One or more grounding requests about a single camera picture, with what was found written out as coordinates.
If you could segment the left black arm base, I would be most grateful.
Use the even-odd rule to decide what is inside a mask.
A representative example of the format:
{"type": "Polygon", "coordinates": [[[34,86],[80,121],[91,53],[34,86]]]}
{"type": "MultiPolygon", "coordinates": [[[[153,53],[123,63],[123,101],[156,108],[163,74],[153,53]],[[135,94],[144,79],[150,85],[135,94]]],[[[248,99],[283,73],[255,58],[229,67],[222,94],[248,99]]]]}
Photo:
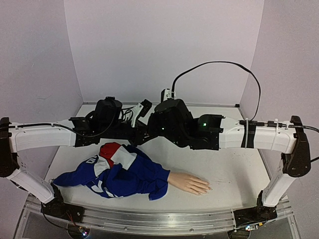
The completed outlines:
{"type": "Polygon", "coordinates": [[[74,223],[81,223],[84,216],[84,208],[74,204],[68,204],[64,202],[63,196],[53,183],[54,198],[46,204],[41,205],[41,212],[45,215],[49,215],[55,218],[69,220],[74,223]]]}

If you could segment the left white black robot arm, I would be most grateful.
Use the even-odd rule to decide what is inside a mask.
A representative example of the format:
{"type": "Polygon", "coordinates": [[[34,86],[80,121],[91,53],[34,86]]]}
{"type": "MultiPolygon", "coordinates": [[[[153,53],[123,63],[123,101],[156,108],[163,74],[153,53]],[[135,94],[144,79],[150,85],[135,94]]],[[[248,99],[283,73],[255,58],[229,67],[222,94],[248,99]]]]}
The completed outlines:
{"type": "Polygon", "coordinates": [[[0,120],[0,176],[34,195],[54,216],[61,218],[67,206],[59,199],[52,183],[30,173],[20,151],[44,147],[86,147],[98,145],[102,139],[123,139],[138,145],[145,142],[147,125],[139,119],[151,109],[148,100],[130,107],[124,119],[122,103],[114,97],[99,100],[85,117],[72,117],[57,122],[13,123],[8,117],[0,120]]]}

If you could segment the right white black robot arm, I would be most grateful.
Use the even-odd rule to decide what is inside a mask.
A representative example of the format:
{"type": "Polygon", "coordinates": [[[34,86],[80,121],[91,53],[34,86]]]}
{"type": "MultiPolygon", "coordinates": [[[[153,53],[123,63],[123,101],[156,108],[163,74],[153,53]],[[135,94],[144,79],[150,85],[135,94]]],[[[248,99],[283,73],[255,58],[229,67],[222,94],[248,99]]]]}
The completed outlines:
{"type": "Polygon", "coordinates": [[[178,147],[193,150],[251,148],[280,152],[277,173],[262,192],[264,207],[275,207],[294,180],[311,169],[310,145],[298,116],[285,122],[210,114],[194,118],[183,100],[168,99],[151,113],[148,134],[162,136],[178,147]]]}

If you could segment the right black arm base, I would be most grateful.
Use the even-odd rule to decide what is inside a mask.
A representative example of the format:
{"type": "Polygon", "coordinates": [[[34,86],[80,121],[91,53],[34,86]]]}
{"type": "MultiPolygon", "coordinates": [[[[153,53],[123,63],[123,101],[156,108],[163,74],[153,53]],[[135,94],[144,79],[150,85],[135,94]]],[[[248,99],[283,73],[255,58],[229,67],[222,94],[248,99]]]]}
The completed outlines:
{"type": "Polygon", "coordinates": [[[243,228],[252,224],[265,223],[269,220],[277,218],[276,206],[264,206],[262,203],[262,194],[263,190],[258,195],[256,206],[238,209],[233,212],[236,228],[243,228]]]}

